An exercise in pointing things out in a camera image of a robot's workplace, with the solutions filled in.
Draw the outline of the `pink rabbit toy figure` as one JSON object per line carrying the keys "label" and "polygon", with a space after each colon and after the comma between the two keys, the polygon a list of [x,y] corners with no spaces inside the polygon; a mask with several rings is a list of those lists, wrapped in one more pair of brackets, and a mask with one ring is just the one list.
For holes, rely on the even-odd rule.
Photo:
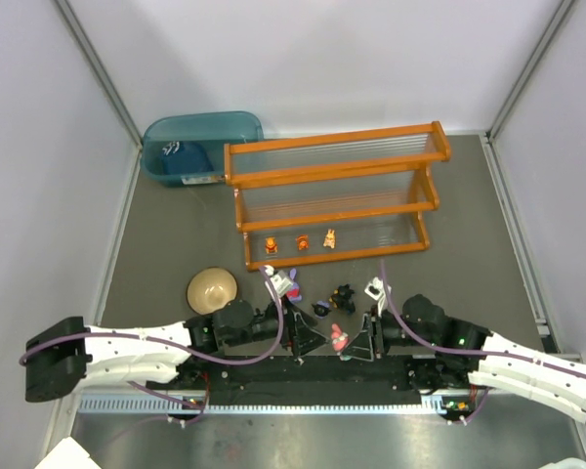
{"label": "pink rabbit toy figure", "polygon": [[343,362],[349,361],[351,357],[346,354],[346,349],[350,343],[349,335],[336,322],[331,324],[330,338],[332,349],[339,359]]}

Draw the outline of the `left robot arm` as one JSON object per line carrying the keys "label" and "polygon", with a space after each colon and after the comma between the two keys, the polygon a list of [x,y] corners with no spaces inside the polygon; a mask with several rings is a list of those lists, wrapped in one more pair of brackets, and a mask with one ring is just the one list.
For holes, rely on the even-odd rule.
{"label": "left robot arm", "polygon": [[46,403],[92,386],[169,385],[193,364],[255,364],[276,347],[299,360],[328,341],[315,327],[286,299],[263,311],[231,300],[211,314],[146,328],[103,328],[69,317],[26,342],[24,398]]}

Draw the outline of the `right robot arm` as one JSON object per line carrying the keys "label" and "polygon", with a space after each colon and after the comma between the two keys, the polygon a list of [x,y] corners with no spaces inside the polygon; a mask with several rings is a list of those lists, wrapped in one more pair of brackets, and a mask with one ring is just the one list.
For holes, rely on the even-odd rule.
{"label": "right robot arm", "polygon": [[427,359],[411,356],[404,372],[417,391],[492,388],[553,408],[586,425],[586,363],[539,352],[497,332],[447,316],[421,294],[407,299],[400,315],[389,302],[362,317],[359,334],[340,356],[386,362],[393,347],[420,345]]}

